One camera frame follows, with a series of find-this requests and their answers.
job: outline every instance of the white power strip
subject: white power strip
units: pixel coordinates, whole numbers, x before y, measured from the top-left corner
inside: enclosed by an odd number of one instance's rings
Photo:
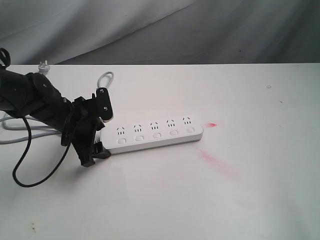
[[[119,124],[113,121],[100,131],[100,140],[111,154],[198,141],[204,129],[194,116],[168,117]]]

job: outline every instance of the power strip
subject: power strip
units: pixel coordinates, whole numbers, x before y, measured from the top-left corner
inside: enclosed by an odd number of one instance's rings
[[[113,121],[100,131],[100,140],[111,154],[198,141],[204,129],[194,116],[168,117],[119,124]]]

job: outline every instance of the black cable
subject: black cable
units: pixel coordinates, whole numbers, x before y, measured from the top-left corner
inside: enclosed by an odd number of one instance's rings
[[[17,164],[15,165],[15,167],[14,167],[14,169],[13,169],[13,171],[12,171],[13,180],[15,181],[16,184],[18,184],[19,186],[21,186],[21,187],[23,187],[23,188],[32,188],[32,187],[35,187],[35,186],[37,186],[37,185],[40,185],[40,184],[42,184],[43,182],[45,182],[46,180],[48,180],[48,179],[55,173],[55,171],[59,168],[59,166],[61,165],[61,163],[64,161],[64,159],[65,159],[65,157],[66,157],[66,155],[67,155],[67,153],[68,153],[68,150],[69,150],[69,148],[70,148],[70,145],[71,145],[72,136],[71,136],[71,138],[70,138],[70,140],[69,140],[69,142],[68,142],[68,145],[66,146],[66,149],[65,149],[65,151],[64,151],[64,154],[62,155],[60,161],[58,162],[58,164],[54,167],[54,169],[53,169],[44,179],[42,179],[42,180],[40,180],[40,181],[38,181],[38,182],[35,182],[35,183],[33,183],[33,184],[23,184],[22,182],[20,182],[20,181],[17,179],[17,170],[18,170],[20,164],[22,163],[22,161],[24,160],[25,156],[27,155],[27,153],[28,153],[28,151],[29,151],[29,148],[30,148],[30,145],[31,145],[31,140],[32,140],[31,128],[30,128],[30,125],[29,125],[26,117],[25,117],[25,116],[22,116],[22,113],[21,113],[20,109],[17,108],[17,106],[16,106],[12,101],[10,101],[9,99],[7,99],[6,97],[4,97],[4,96],[0,96],[0,97],[3,98],[3,99],[5,99],[10,105],[12,105],[12,106],[15,108],[15,110],[16,110],[16,111],[18,112],[18,114],[21,116],[21,118],[22,118],[22,120],[23,120],[23,122],[24,122],[24,124],[25,124],[25,127],[26,127],[26,129],[27,129],[27,131],[28,131],[28,142],[27,142],[27,144],[26,144],[25,150],[24,150],[23,154],[21,155],[19,161],[17,162]],[[74,109],[73,109],[73,106],[72,106],[72,105],[71,105],[70,107],[71,107],[71,109],[72,109],[70,115],[72,115],[73,112],[74,112]]]

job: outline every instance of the white power cord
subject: white power cord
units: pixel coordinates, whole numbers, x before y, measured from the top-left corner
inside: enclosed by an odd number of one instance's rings
[[[112,81],[114,80],[114,73],[112,71],[107,71],[105,72],[104,74],[102,74],[98,81],[97,81],[97,87],[98,88],[101,88],[101,81],[104,77],[109,77],[109,81],[107,82],[107,84],[105,85],[105,88],[108,89],[109,86],[111,85]],[[34,120],[34,121],[38,121],[37,119],[34,119],[33,117],[31,116],[26,116],[25,117],[26,119],[29,119],[29,120]],[[2,127],[6,130],[11,130],[11,131],[25,131],[27,130],[27,128],[25,126],[8,126],[6,124],[6,121],[7,120],[12,120],[12,119],[15,119],[13,118],[12,116],[8,116],[8,114],[4,114],[3,118],[0,119],[0,123],[2,123]],[[50,126],[46,126],[46,125],[43,125],[43,126],[31,126],[30,127],[32,130],[44,130],[46,132],[43,132],[43,133],[38,133],[38,134],[34,134],[32,135],[32,139],[36,139],[36,138],[41,138],[41,137],[45,137],[45,136],[51,136],[51,135],[58,135],[58,134],[61,134],[60,131],[57,131],[55,129],[53,129],[52,127]],[[4,145],[4,144],[14,144],[14,143],[19,143],[19,142],[23,142],[23,141],[27,141],[28,140],[28,137],[21,137],[21,138],[17,138],[17,139],[11,139],[11,140],[0,140],[0,145]]]

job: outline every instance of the gray cloth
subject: gray cloth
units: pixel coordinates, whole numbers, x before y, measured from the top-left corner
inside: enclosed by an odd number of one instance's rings
[[[15,64],[320,62],[318,0],[28,4],[0,0],[0,46]]]

